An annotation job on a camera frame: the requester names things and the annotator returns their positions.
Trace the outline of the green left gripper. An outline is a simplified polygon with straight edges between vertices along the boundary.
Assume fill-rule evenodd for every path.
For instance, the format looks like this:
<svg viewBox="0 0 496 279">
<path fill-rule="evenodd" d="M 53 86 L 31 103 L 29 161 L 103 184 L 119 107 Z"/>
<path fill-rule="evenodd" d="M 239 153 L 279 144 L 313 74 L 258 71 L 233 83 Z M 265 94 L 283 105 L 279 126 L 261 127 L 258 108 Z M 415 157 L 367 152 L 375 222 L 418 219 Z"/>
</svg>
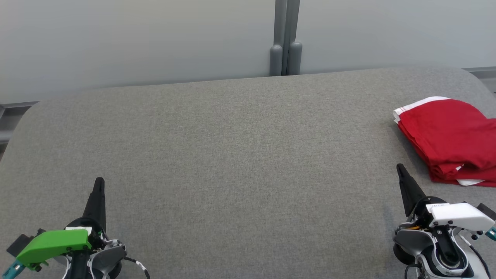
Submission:
<svg viewBox="0 0 496 279">
<path fill-rule="evenodd" d="M 102 246 L 106 232 L 105 180 L 97 177 L 82 217 L 71 221 L 63 230 L 48 230 L 24 245 L 16 259 L 27 268 L 46 263 L 50 258 L 94 250 Z"/>
</svg>

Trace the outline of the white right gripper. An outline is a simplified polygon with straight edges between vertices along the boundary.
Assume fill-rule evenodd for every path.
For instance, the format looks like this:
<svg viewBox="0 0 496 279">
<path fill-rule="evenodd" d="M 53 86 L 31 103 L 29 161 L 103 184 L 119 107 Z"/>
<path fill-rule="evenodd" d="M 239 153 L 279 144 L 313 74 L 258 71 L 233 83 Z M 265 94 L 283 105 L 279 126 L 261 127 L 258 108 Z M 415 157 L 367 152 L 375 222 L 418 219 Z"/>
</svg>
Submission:
<svg viewBox="0 0 496 279">
<path fill-rule="evenodd" d="M 457 227 L 471 232 L 487 232 L 495 220 L 473 205 L 448 203 L 441 198 L 426 197 L 416 180 L 402 163 L 396 165 L 405 216 L 413 218 L 423 229 Z"/>
</svg>

